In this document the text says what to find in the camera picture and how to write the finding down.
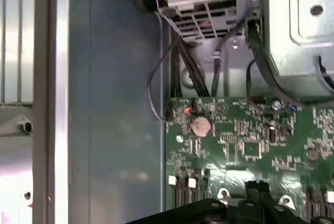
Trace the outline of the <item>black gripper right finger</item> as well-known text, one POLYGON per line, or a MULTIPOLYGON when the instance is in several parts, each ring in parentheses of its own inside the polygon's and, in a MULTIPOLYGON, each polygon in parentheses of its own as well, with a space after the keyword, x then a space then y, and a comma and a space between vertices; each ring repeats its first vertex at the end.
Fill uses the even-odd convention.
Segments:
POLYGON ((333 203, 326 201, 321 191, 308 188, 306 191, 306 220, 295 215, 288 206, 276 204, 270 194, 269 185, 260 182, 264 191, 259 192, 260 204, 263 210, 263 223, 333 223, 333 203))

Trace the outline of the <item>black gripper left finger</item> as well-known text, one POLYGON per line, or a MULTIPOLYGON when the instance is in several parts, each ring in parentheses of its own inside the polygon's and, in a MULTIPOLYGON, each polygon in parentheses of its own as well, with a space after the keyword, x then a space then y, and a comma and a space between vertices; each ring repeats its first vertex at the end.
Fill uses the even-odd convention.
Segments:
POLYGON ((131 223, 261 223, 259 197, 255 195, 259 184, 256 181, 247 181, 246 198, 233 205, 207 198, 131 223))

